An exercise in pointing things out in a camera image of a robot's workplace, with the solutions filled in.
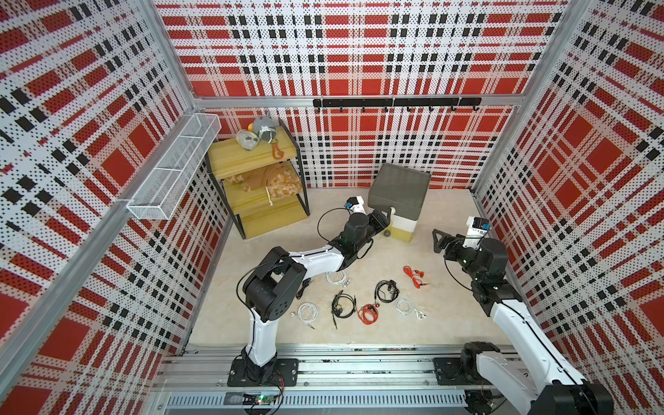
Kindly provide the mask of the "white drawer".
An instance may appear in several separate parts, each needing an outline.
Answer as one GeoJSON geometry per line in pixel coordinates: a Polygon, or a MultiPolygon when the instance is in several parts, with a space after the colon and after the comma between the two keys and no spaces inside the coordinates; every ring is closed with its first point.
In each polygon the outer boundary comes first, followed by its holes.
{"type": "Polygon", "coordinates": [[[390,207],[389,216],[390,225],[388,228],[391,233],[393,233],[394,230],[414,233],[418,220],[411,220],[404,216],[399,216],[395,207],[390,207]]]}

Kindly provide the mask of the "red earphones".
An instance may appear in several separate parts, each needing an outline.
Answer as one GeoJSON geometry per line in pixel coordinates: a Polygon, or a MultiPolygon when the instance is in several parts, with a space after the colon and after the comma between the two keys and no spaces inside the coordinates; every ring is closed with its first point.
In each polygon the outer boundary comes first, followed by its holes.
{"type": "Polygon", "coordinates": [[[377,304],[365,304],[357,310],[357,316],[364,325],[372,325],[379,320],[377,304]]]}
{"type": "Polygon", "coordinates": [[[424,277],[425,273],[423,271],[413,269],[411,266],[404,266],[403,271],[413,282],[413,285],[416,289],[421,289],[423,286],[427,286],[428,283],[425,282],[424,277]]]}

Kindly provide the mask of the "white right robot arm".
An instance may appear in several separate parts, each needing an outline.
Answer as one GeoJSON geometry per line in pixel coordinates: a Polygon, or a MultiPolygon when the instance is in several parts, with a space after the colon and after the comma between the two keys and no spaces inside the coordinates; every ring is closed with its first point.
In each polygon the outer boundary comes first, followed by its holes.
{"type": "Polygon", "coordinates": [[[553,346],[522,297],[506,278],[505,245],[492,238],[443,233],[435,252],[460,264],[470,291],[485,315],[508,337],[527,368],[518,370],[498,347],[469,342],[462,353],[468,377],[487,380],[521,414],[612,414],[614,400],[602,385],[587,380],[553,346]]]}

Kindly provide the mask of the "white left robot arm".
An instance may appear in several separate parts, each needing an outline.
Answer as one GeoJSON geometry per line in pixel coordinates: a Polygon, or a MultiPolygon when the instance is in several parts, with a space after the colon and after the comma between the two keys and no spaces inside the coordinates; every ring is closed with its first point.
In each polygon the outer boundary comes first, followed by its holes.
{"type": "Polygon", "coordinates": [[[326,245],[307,252],[274,247],[240,279],[242,287],[236,295],[251,316],[251,335],[241,352],[247,364],[263,369],[276,361],[278,322],[305,280],[346,270],[368,253],[373,237],[390,225],[391,214],[379,209],[369,214],[360,206],[344,209],[350,212],[349,218],[326,245]]]}

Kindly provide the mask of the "yellow bottom drawer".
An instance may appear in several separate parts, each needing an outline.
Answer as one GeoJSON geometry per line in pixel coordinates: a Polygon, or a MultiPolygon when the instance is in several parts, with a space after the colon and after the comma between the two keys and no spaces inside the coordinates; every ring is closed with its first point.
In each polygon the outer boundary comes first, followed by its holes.
{"type": "Polygon", "coordinates": [[[393,238],[402,242],[410,243],[413,240],[414,233],[412,231],[404,230],[401,228],[389,227],[383,231],[383,235],[387,238],[393,238]]]}

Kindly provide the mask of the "three-tier plastic drawer cabinet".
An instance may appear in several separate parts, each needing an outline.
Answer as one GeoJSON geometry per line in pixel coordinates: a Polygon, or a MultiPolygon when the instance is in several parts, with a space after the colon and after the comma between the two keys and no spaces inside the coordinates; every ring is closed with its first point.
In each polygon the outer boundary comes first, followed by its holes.
{"type": "Polygon", "coordinates": [[[368,193],[368,207],[389,213],[384,235],[410,243],[432,175],[396,164],[383,164],[368,193]]]}

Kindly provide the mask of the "white earphones top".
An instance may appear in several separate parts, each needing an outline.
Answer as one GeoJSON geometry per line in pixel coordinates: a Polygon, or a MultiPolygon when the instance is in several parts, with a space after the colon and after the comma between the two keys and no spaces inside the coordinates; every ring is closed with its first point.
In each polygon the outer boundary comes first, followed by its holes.
{"type": "Polygon", "coordinates": [[[330,284],[342,287],[347,287],[351,282],[351,278],[346,271],[333,271],[333,273],[326,273],[325,277],[330,284]]]}

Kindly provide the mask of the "white earphones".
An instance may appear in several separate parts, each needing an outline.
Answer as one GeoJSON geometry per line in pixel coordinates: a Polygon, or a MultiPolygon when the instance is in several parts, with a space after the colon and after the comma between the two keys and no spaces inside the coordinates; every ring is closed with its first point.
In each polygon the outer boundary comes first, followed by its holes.
{"type": "Polygon", "coordinates": [[[301,323],[313,330],[315,329],[313,323],[317,320],[318,315],[319,308],[313,303],[300,304],[297,311],[290,313],[291,317],[297,317],[301,323]]]}
{"type": "Polygon", "coordinates": [[[326,273],[325,277],[330,284],[342,287],[347,287],[351,282],[351,278],[346,271],[333,271],[333,273],[326,273]]]}
{"type": "Polygon", "coordinates": [[[394,304],[394,308],[402,316],[410,316],[413,314],[420,321],[427,318],[427,315],[420,309],[418,309],[413,302],[407,298],[399,298],[394,304]]]}

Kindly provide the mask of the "black earphones right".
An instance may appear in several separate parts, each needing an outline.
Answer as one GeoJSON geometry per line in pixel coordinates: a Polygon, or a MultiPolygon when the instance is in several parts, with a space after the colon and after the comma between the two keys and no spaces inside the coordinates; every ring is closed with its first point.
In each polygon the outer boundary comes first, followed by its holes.
{"type": "Polygon", "coordinates": [[[380,280],[373,295],[376,304],[391,304],[399,298],[399,288],[394,280],[380,280]]]}

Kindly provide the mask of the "black earphones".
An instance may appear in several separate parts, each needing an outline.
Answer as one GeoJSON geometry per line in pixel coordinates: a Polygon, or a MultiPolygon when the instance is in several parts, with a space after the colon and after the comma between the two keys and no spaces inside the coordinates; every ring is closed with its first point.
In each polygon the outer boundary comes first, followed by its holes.
{"type": "Polygon", "coordinates": [[[399,298],[399,288],[394,280],[380,280],[373,295],[376,304],[391,304],[399,298]]]}
{"type": "Polygon", "coordinates": [[[297,291],[297,293],[296,293],[296,295],[295,295],[295,298],[296,298],[297,300],[300,300],[300,299],[303,297],[303,295],[304,295],[304,291],[306,290],[306,288],[307,288],[310,284],[311,284],[311,279],[310,279],[310,278],[306,278],[306,279],[303,281],[302,285],[300,286],[299,290],[297,291]]]}
{"type": "Polygon", "coordinates": [[[331,302],[331,314],[333,325],[338,329],[338,319],[348,319],[354,316],[357,311],[357,302],[354,296],[347,294],[344,290],[340,290],[331,302]]]}

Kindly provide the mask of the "white earphones right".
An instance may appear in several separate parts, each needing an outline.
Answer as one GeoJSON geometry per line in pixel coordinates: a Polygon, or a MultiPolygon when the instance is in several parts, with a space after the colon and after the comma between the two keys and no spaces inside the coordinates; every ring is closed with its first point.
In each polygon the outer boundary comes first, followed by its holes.
{"type": "Polygon", "coordinates": [[[394,304],[394,308],[402,316],[410,316],[413,314],[420,321],[427,318],[427,315],[420,309],[418,309],[413,302],[407,298],[399,298],[394,304]]]}

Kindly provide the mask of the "black earphones centre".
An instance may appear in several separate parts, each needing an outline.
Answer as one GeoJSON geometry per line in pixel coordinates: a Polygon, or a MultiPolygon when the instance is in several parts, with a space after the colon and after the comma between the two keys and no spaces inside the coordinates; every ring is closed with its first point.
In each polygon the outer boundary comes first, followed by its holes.
{"type": "Polygon", "coordinates": [[[347,294],[344,290],[340,290],[331,302],[331,314],[333,325],[338,329],[338,319],[348,319],[354,316],[357,311],[357,302],[354,296],[347,294]]]}

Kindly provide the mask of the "black earphones left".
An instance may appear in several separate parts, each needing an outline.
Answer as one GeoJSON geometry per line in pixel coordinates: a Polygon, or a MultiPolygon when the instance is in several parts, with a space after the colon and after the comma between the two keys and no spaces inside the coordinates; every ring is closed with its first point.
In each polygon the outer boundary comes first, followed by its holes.
{"type": "Polygon", "coordinates": [[[295,295],[295,298],[296,298],[297,300],[300,300],[300,299],[303,297],[303,295],[304,295],[304,291],[306,290],[306,288],[307,288],[310,284],[311,284],[311,279],[310,279],[310,278],[306,278],[306,279],[303,281],[302,285],[300,286],[299,290],[297,291],[297,293],[296,293],[296,295],[295,295]]]}

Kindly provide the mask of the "white earphones left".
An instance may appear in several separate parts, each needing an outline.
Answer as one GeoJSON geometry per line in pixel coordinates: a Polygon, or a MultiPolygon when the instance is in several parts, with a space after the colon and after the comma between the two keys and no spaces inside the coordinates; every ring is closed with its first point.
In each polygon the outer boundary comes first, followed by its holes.
{"type": "Polygon", "coordinates": [[[313,303],[300,304],[297,311],[290,313],[291,317],[297,317],[301,323],[313,330],[315,329],[313,323],[317,320],[318,315],[319,308],[313,303]]]}

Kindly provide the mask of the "brown plush toy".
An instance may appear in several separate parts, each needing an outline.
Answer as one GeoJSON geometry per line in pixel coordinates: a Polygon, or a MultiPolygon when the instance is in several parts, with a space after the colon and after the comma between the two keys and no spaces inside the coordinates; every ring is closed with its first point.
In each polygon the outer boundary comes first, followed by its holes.
{"type": "Polygon", "coordinates": [[[259,191],[267,195],[269,201],[297,195],[303,189],[301,179],[290,163],[271,164],[227,177],[224,181],[239,185],[246,193],[259,191]]]}

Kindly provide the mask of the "wooden three-tier shelf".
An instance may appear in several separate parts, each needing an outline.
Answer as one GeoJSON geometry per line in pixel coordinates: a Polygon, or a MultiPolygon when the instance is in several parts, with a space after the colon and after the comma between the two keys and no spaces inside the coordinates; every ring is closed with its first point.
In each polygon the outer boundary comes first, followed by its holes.
{"type": "Polygon", "coordinates": [[[310,216],[302,152],[284,121],[256,119],[235,139],[212,144],[205,162],[242,239],[310,216]]]}

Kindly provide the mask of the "orange carabiner clip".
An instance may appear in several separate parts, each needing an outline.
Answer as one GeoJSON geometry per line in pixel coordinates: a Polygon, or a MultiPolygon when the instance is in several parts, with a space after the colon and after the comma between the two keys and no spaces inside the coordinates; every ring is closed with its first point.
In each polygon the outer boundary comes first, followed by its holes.
{"type": "Polygon", "coordinates": [[[285,152],[279,148],[277,142],[271,144],[271,154],[274,160],[282,160],[285,157],[285,152]]]}

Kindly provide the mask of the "white grey plush toy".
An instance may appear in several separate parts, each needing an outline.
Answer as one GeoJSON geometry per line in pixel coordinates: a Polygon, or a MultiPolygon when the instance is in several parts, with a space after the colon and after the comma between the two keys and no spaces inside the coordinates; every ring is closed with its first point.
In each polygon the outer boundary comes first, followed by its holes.
{"type": "Polygon", "coordinates": [[[235,139],[238,145],[246,150],[254,150],[260,143],[260,138],[257,134],[248,130],[240,130],[235,134],[235,139]]]}

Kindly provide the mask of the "green circuit board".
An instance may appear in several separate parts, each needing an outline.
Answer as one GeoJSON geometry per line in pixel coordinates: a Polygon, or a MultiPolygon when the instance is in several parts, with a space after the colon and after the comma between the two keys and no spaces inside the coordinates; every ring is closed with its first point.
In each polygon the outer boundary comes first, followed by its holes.
{"type": "Polygon", "coordinates": [[[243,394],[243,406],[273,406],[279,401],[279,394],[243,394]]]}

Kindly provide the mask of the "black wall hook rail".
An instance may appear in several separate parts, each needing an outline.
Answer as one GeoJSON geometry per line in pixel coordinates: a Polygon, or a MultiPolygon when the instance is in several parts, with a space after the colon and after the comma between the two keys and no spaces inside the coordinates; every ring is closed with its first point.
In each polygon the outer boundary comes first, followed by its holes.
{"type": "Polygon", "coordinates": [[[482,104],[480,97],[448,97],[448,98],[371,98],[371,99],[314,99],[315,108],[393,108],[393,107],[448,107],[456,110],[458,107],[470,107],[476,110],[482,104]]]}

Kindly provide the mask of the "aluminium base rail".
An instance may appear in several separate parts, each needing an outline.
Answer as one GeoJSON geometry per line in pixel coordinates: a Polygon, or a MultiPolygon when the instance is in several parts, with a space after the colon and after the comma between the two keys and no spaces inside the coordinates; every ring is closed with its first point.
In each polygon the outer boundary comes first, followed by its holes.
{"type": "Polygon", "coordinates": [[[233,347],[197,348],[157,372],[149,414],[513,413],[487,380],[460,368],[460,346],[283,345],[266,382],[233,347]],[[279,394],[243,406],[243,394],[279,394]]]}

